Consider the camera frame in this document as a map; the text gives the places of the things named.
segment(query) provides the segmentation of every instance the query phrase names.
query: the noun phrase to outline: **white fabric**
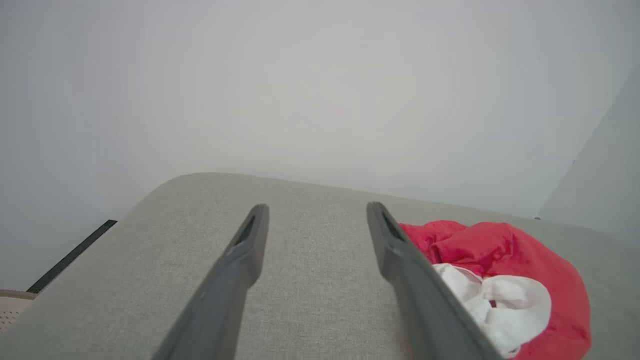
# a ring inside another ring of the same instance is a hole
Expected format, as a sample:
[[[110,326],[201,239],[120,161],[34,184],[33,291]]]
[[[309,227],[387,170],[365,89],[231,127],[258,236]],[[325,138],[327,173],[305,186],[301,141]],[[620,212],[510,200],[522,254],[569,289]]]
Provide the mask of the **white fabric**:
[[[433,268],[503,357],[515,357],[522,344],[547,328],[551,296],[540,282],[511,275],[482,279],[451,264]]]

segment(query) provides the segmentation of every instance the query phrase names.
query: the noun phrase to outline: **gray upholstery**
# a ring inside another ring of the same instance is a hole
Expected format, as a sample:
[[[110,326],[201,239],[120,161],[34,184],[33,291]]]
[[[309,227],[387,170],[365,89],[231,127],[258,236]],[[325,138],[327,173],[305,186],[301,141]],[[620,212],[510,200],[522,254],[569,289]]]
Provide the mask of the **gray upholstery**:
[[[640,352],[640,261],[606,234],[340,188],[191,174],[150,193],[58,276],[0,338],[0,357],[150,357],[249,209],[264,202],[264,268],[246,299],[237,358],[402,358],[399,311],[365,219],[372,200],[399,222],[520,227],[582,274],[592,310],[587,358]]]

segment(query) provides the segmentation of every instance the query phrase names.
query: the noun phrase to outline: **beige mesh object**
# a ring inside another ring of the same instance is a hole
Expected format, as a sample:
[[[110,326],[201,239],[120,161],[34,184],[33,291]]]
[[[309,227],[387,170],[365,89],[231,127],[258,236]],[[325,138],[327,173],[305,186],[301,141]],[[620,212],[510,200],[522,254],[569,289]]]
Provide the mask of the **beige mesh object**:
[[[0,290],[0,333],[9,329],[36,296],[34,293]]]

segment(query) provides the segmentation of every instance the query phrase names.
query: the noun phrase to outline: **black strip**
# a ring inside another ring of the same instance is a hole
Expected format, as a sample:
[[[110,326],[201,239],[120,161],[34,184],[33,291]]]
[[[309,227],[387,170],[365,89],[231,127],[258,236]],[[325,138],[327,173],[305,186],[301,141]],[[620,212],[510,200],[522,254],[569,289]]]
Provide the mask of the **black strip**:
[[[117,223],[116,220],[107,220],[104,224],[102,224],[93,234],[89,235],[88,238],[84,239],[80,245],[76,246],[71,252],[67,254],[62,260],[60,260],[57,264],[55,264],[51,270],[49,270],[46,274],[44,274],[34,285],[32,285],[27,292],[29,293],[39,293],[45,286],[49,285],[49,283],[58,276],[62,270],[64,270],[69,264],[73,262],[89,245],[93,244],[95,240],[98,240],[102,234],[106,233],[109,228],[113,226],[113,224]]]

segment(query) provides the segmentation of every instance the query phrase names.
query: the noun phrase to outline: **red fabric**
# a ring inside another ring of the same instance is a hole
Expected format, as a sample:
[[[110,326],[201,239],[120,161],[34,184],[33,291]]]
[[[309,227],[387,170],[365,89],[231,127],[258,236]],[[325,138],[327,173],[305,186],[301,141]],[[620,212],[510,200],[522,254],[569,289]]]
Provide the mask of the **red fabric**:
[[[453,221],[400,224],[432,263],[450,263],[482,278],[525,276],[551,295],[547,329],[522,345],[517,360],[581,359],[591,347],[591,307],[578,271],[524,231],[509,224],[483,222],[470,227]]]

